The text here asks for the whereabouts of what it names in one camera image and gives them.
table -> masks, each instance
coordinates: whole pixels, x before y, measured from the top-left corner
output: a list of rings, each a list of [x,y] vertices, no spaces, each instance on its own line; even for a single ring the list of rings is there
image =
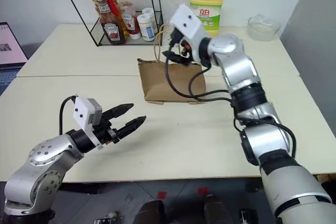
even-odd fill
[[[296,134],[298,162],[314,174],[335,173],[335,137],[300,77],[262,81],[282,123]],[[209,90],[224,88],[221,77],[206,77],[206,83]],[[95,98],[104,110],[133,102],[127,114],[113,121],[116,128],[137,116],[148,118],[120,143],[86,154],[65,182],[260,175],[245,159],[226,102],[146,103],[137,76],[20,77],[0,97],[6,115],[0,117],[0,180],[8,180],[35,144],[58,134],[59,106],[74,93]],[[69,103],[64,131],[78,129],[71,112]]]
[[[249,38],[245,27],[224,27],[223,31],[244,41],[261,77],[299,75],[278,37],[262,42]],[[137,58],[154,60],[153,47],[96,47],[83,25],[60,25],[18,76],[138,76]],[[222,72],[214,67],[206,75],[221,76]]]

black metal rack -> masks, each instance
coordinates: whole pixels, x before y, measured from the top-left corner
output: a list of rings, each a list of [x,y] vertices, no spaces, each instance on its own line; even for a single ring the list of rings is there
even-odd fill
[[[96,44],[97,47],[99,46],[114,46],[113,44],[110,44],[110,42],[108,41],[107,37],[105,36],[105,33],[103,31],[103,28],[101,27],[101,25],[99,24],[99,18],[97,19],[97,21],[95,22],[95,24],[93,25],[93,27],[91,29],[89,29],[89,25],[85,23],[80,11],[78,10],[77,6],[75,5],[74,0],[70,0],[72,5],[74,6],[76,12],[78,13],[81,21],[83,22],[86,30],[88,31],[88,33],[90,34],[93,42]],[[158,28],[163,24],[163,16],[162,16],[162,9],[161,9],[161,0],[159,0],[159,7],[160,10],[155,10],[155,6],[154,6],[154,0],[151,0],[152,2],[152,7],[155,13],[155,21],[156,21],[156,25],[158,26]],[[142,37],[140,39],[134,40],[134,39],[128,39],[126,41],[125,44],[123,45],[152,45],[153,42],[152,41],[144,41],[142,39]]]

